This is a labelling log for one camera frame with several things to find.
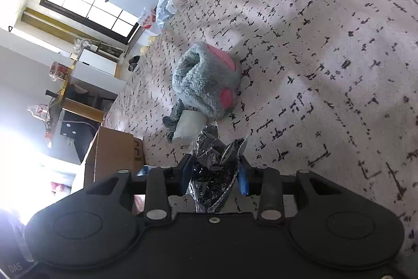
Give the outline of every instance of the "yellow item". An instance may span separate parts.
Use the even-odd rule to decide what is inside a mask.
[[[157,39],[157,36],[150,36],[150,37],[148,37],[148,45],[153,44],[156,39]]]
[[[148,52],[148,50],[150,49],[150,47],[142,47],[139,53],[139,56],[144,56],[146,55],[146,53]]]

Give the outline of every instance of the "table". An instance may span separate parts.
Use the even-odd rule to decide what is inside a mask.
[[[65,96],[67,87],[71,83],[72,73],[77,62],[78,60],[74,60],[72,63],[67,79],[64,81],[64,84],[58,94],[49,91],[46,92],[47,95],[52,97],[52,100],[48,106],[49,121],[47,121],[45,130],[45,138],[49,147],[52,146],[52,138],[59,122],[59,116],[63,109],[99,123],[103,122],[105,113],[102,110],[93,108],[83,103],[79,103],[72,99],[66,98]]]

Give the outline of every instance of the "bedspread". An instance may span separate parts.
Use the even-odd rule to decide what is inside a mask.
[[[418,0],[188,0],[105,125],[143,138],[148,164],[180,161],[187,149],[162,126],[175,63],[200,40],[228,50],[242,84],[221,139],[249,135],[253,166],[308,168],[391,209],[405,226],[401,264],[417,252],[417,33]]]

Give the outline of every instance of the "metal screw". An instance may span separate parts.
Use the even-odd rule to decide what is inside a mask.
[[[265,220],[279,220],[282,217],[282,213],[275,209],[266,209],[261,213],[261,217]]]
[[[162,209],[152,209],[147,212],[147,218],[151,220],[161,220],[167,216],[167,212]]]
[[[221,219],[213,217],[213,218],[209,218],[209,222],[210,223],[220,223]]]

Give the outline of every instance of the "plastic bag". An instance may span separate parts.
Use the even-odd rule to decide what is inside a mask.
[[[151,9],[144,8],[144,10],[142,10],[141,16],[138,19],[138,24],[144,29],[149,29],[154,22],[155,14],[153,14]]]
[[[173,14],[170,13],[170,11],[168,11],[166,9],[167,4],[169,3],[170,0],[159,0],[158,1],[158,5],[157,5],[157,15],[156,15],[156,19],[155,22],[158,24],[158,26],[162,29],[164,27],[164,23],[167,19],[170,19]]]
[[[173,136],[177,128],[177,123],[180,120],[183,110],[184,110],[184,104],[179,99],[177,103],[174,105],[174,107],[171,109],[170,116],[164,116],[162,118],[163,126],[169,129],[167,132],[167,140],[169,143],[173,141]]]
[[[208,124],[191,145],[197,163],[189,183],[189,193],[196,204],[196,212],[219,212],[238,175],[239,159],[246,139],[225,145],[218,138],[218,128]]]
[[[49,120],[48,106],[45,104],[36,104],[28,106],[28,112],[31,112],[32,116],[40,119],[44,122]]]
[[[57,80],[66,81],[69,73],[70,73],[70,68],[58,62],[52,63],[51,69],[49,70],[49,76],[54,81],[57,81]]]
[[[172,13],[176,14],[176,12],[185,4],[185,0],[169,0],[167,3],[166,9]]]
[[[91,41],[89,41],[88,39],[76,38],[75,43],[74,43],[74,47],[73,47],[73,51],[74,51],[75,54],[78,55],[85,48],[88,48],[90,46],[91,46]]]

